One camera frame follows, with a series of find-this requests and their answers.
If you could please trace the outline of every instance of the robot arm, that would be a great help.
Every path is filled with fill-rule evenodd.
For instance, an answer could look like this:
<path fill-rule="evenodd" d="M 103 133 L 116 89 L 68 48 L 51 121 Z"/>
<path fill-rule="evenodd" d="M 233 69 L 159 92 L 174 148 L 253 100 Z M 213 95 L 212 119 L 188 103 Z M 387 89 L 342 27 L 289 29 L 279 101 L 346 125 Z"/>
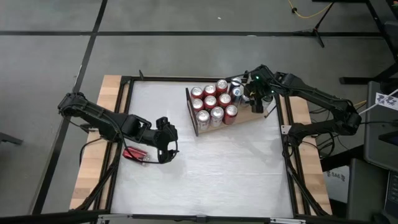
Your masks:
<path fill-rule="evenodd" d="M 292 146 L 299 146 L 305 136 L 324 133 L 338 133 L 340 135 L 354 135 L 358 130 L 362 118 L 356 112 L 350 100 L 331 96 L 312 88 L 293 74 L 272 73 L 268 67 L 261 65 L 250 72 L 251 82 L 245 86 L 245 95 L 250 97 L 253 113 L 262 113 L 262 99 L 279 94 L 298 96 L 322 108 L 329 110 L 333 119 L 314 124 L 291 124 L 287 131 L 288 142 Z"/>
<path fill-rule="evenodd" d="M 159 163 L 170 162 L 175 150 L 168 150 L 170 142 L 178 139 L 177 130 L 166 117 L 156 121 L 157 130 L 151 129 L 152 124 L 134 114 L 113 113 L 88 101 L 82 93 L 68 93 L 58 105 L 62 116 L 80 117 L 98 128 L 102 138 L 119 142 L 124 138 L 137 143 L 156 147 Z"/>

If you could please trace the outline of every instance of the wooden base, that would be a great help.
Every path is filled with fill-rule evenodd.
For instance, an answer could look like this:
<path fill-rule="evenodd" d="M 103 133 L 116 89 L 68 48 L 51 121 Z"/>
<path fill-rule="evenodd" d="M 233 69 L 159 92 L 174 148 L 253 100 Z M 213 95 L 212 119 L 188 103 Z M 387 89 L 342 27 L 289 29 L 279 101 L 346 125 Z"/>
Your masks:
<path fill-rule="evenodd" d="M 236 115 L 236 120 L 233 124 L 231 125 L 226 125 L 224 123 L 221 123 L 220 126 L 218 127 L 212 127 L 210 126 L 207 130 L 199 130 L 198 129 L 198 121 L 196 118 L 196 114 L 193 110 L 193 105 L 192 105 L 192 100 L 191 100 L 191 96 L 190 96 L 190 92 L 188 88 L 185 88 L 185 93 L 187 94 L 187 106 L 188 106 L 188 110 L 191 116 L 191 120 L 192 120 L 192 125 L 193 128 L 195 130 L 195 134 L 197 136 L 199 136 L 200 133 L 206 133 L 209 131 L 214 131 L 220 128 L 225 128 L 228 126 L 232 126 L 235 124 L 241 124 L 241 123 L 245 123 L 247 121 L 252 121 L 254 119 L 259 119 L 259 118 L 266 118 L 268 116 L 268 111 L 265 110 L 265 112 L 263 112 L 262 114 L 257 114 L 257 113 L 253 113 L 251 111 L 251 107 L 242 107 L 242 106 L 238 106 L 238 114 Z"/>

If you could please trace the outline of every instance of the can holder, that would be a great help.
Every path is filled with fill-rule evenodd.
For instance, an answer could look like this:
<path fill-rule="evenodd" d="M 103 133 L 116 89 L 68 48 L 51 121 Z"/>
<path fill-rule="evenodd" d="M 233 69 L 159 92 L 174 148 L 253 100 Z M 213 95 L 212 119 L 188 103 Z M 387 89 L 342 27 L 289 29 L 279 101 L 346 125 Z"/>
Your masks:
<path fill-rule="evenodd" d="M 263 112 L 262 114 L 252 113 L 250 106 L 242 107 L 239 105 L 238 106 L 238 114 L 236 115 L 236 119 L 233 124 L 226 125 L 224 123 L 221 123 L 220 126 L 218 126 L 218 127 L 210 126 L 207 130 L 199 130 L 198 129 L 198 121 L 197 121 L 196 114 L 195 114 L 195 111 L 194 111 L 193 105 L 192 105 L 191 94 L 190 94 L 190 91 L 188 88 L 185 88 L 185 94 L 187 95 L 187 106 L 188 106 L 188 110 L 189 110 L 191 121 L 192 121 L 192 126 L 193 126 L 193 129 L 195 130 L 196 136 L 199 136 L 199 134 L 201 134 L 201 133 L 214 131 L 214 130 L 217 130 L 220 128 L 225 128 L 225 127 L 232 126 L 235 124 L 245 123 L 247 121 L 251 121 L 254 119 L 266 118 L 268 116 L 267 110 L 265 110 L 265 112 Z"/>

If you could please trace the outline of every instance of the label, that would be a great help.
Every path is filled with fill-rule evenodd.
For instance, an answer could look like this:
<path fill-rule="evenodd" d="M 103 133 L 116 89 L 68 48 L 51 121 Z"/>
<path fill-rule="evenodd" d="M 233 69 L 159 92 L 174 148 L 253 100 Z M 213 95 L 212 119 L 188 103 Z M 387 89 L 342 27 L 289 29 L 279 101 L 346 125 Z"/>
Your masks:
<path fill-rule="evenodd" d="M 388 95 L 384 95 L 381 93 L 376 93 L 376 99 L 375 103 L 378 103 L 385 99 Z M 385 99 L 383 102 L 379 103 L 380 106 L 385 106 L 387 108 L 393 109 L 393 110 L 398 110 L 398 98 L 389 96 L 387 99 Z"/>

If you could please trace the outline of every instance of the white table surface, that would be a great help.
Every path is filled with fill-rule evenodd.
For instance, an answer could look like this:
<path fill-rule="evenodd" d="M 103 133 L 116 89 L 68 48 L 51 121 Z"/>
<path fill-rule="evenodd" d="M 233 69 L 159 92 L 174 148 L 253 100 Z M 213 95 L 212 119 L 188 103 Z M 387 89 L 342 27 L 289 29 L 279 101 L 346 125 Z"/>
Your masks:
<path fill-rule="evenodd" d="M 111 213 L 292 218 L 276 113 L 195 136 L 185 87 L 206 83 L 134 82 L 129 113 L 166 116 L 178 130 L 176 158 L 144 167 L 121 156 Z M 127 141 L 157 161 L 156 149 Z"/>

